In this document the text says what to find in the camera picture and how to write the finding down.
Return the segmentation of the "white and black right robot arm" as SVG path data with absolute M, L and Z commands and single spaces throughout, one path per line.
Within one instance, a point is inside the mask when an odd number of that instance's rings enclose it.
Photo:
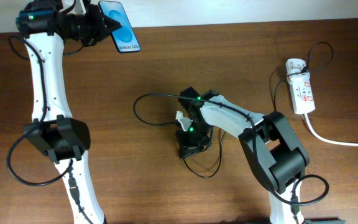
M 253 113 L 216 91 L 200 95 L 192 87 L 183 90 L 178 101 L 188 113 L 178 111 L 176 117 L 180 159 L 205 151 L 213 129 L 222 129 L 239 140 L 254 177 L 268 191 L 270 222 L 303 222 L 299 188 L 310 157 L 284 115 Z

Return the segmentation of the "blue Galaxy smartphone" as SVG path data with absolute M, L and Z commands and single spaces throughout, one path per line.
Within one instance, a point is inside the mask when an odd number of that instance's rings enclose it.
M 98 5 L 105 16 L 118 21 L 121 25 L 121 28 L 111 32 L 117 51 L 121 54 L 140 52 L 140 44 L 122 3 L 117 1 L 100 1 Z

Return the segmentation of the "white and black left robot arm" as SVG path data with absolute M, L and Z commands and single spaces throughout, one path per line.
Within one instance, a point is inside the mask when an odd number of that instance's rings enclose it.
M 7 167 L 19 182 L 41 187 L 62 180 L 75 223 L 105 223 L 91 180 L 88 155 L 90 132 L 74 119 L 65 92 L 63 58 L 68 39 L 83 47 L 96 45 L 121 24 L 105 16 L 91 1 L 31 1 L 19 13 L 16 26 L 28 52 L 34 90 L 32 121 L 19 138 L 28 140 L 49 158 L 59 175 L 45 182 L 30 182 L 12 169 L 10 149 Z

